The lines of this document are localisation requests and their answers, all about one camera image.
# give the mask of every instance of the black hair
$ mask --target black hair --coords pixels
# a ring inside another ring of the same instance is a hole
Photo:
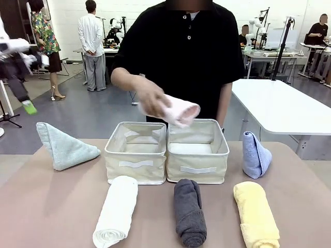
[[[94,12],[94,10],[97,8],[97,4],[93,0],[87,0],[85,5],[88,13]]]
[[[33,12],[39,12],[44,7],[42,0],[28,0],[28,3]]]
[[[322,14],[321,17],[327,17],[327,14]]]

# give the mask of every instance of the light blue towel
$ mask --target light blue towel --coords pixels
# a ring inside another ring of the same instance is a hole
[[[101,154],[96,146],[85,144],[48,123],[38,122],[36,126],[43,145],[53,158],[55,170],[63,171]]]
[[[273,158],[271,152],[265,149],[252,132],[243,136],[244,172],[247,176],[258,179],[269,168]]]

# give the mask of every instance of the rolled towel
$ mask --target rolled towel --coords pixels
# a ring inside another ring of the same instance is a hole
[[[264,189],[255,182],[242,182],[233,188],[241,229],[247,248],[279,248],[279,230]]]
[[[269,168],[273,156],[265,149],[252,132],[245,132],[243,136],[244,167],[247,176],[258,179]]]
[[[166,95],[166,97],[171,102],[171,107],[166,107],[161,101],[159,102],[164,111],[163,120],[165,122],[176,125],[180,128],[186,128],[189,127],[193,120],[200,114],[199,105],[168,95]],[[139,104],[138,108],[140,112],[142,112],[144,115],[147,115],[142,105]]]
[[[93,233],[97,248],[111,247],[128,237],[137,194],[138,182],[134,178],[119,176],[113,180]]]
[[[41,142],[53,158],[55,170],[63,171],[101,154],[96,146],[73,138],[48,123],[38,122],[36,127]]]
[[[207,238],[199,185],[193,180],[180,180],[175,186],[174,205],[176,233],[183,245],[199,247]]]

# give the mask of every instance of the woman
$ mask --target woman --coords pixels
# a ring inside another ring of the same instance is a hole
[[[58,91],[57,72],[62,71],[59,51],[61,51],[55,38],[51,24],[44,19],[41,10],[44,7],[42,0],[29,0],[31,7],[31,22],[36,36],[37,44],[41,52],[50,59],[48,71],[50,72],[51,90],[60,99],[65,98]]]
[[[327,38],[328,26],[326,24],[327,24],[327,14],[322,14],[320,17],[320,22],[315,23],[311,27],[308,33],[309,44],[325,45],[324,41],[328,42],[328,38]]]

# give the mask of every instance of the yellow towel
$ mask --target yellow towel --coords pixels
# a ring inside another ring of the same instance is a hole
[[[264,189],[255,182],[242,182],[233,188],[241,229],[247,248],[279,248],[279,230]]]

